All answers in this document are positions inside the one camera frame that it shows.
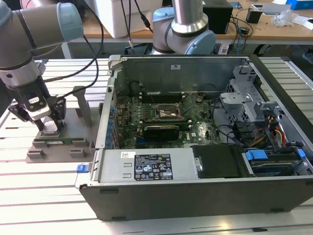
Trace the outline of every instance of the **warning label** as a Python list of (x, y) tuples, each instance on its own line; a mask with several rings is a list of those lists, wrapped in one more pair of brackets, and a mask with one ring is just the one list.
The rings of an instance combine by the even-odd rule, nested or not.
[(172, 180), (171, 155), (135, 155), (134, 179), (137, 181)]

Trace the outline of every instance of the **blue latch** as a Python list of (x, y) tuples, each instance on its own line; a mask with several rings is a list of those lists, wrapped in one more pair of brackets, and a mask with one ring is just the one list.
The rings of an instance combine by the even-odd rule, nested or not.
[(302, 160), (304, 160), (305, 159), (305, 152), (302, 149), (298, 149), (297, 152), (298, 152), (300, 158)]
[(88, 164), (80, 164), (76, 168), (76, 173), (88, 173)]
[(266, 152), (261, 149), (251, 149), (246, 152), (246, 157), (249, 161), (251, 160), (267, 160), (268, 156)]

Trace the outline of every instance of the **floor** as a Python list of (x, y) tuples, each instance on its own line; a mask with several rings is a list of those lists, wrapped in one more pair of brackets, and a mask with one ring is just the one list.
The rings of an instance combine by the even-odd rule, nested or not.
[[(99, 44), (93, 43), (92, 47), (94, 51), (99, 50)], [(104, 53), (101, 54), (101, 58), (108, 58), (114, 54), (124, 54), (124, 48), (127, 47), (126, 43), (106, 43), (104, 44)], [(73, 58), (92, 58), (93, 55), (86, 44), (75, 43), (69, 45)], [(252, 54), (257, 45), (248, 45), (243, 51), (243, 54)], [(268, 46), (264, 46), (260, 53), (264, 53)], [(313, 66), (302, 58), (304, 52), (312, 46), (290, 46), (290, 45), (274, 45), (266, 50), (264, 56), (287, 56), (289, 57), (310, 79), (313, 80)], [(145, 47), (136, 48), (137, 54), (143, 54)], [(230, 54), (237, 54), (237, 49), (234, 48)], [(61, 48), (54, 53), (44, 57), (45, 59), (63, 59), (63, 53)], [(4, 85), (0, 85), (0, 114), (7, 108), (9, 101), (11, 100), (10, 93), (6, 90)]]

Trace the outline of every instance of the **motherboard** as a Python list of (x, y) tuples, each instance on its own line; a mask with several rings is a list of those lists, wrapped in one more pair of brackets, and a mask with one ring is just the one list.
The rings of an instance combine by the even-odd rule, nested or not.
[(210, 117), (213, 100), (204, 94), (117, 98), (120, 149), (183, 148), (219, 144)]

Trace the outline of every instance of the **slotted metal table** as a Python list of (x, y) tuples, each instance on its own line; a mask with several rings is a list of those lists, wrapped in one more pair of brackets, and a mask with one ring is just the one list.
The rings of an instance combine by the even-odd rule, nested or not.
[[(44, 79), (77, 71), (89, 61), (49, 60)], [(262, 61), (297, 105), (305, 108), (305, 114), (312, 121), (313, 91), (306, 87), (311, 87), (308, 77), (291, 62), (280, 58), (263, 58)], [(98, 107), (103, 101), (109, 78), (108, 60), (99, 60), (99, 65), (99, 80), (86, 92), (92, 107)], [(47, 86), (51, 94), (65, 94), (74, 86), (89, 84), (95, 72), (93, 65), (78, 76)], [(69, 96), (67, 106), (78, 107), (76, 98)], [(36, 126), (20, 121), (9, 112), (0, 118), (0, 234), (252, 235), (254, 231), (263, 231), (263, 235), (313, 234), (313, 199), (291, 212), (277, 214), (101, 222), (75, 187), (78, 163), (27, 164), (24, 161), (37, 132)], [(77, 184), (87, 178), (88, 174), (80, 174)]]

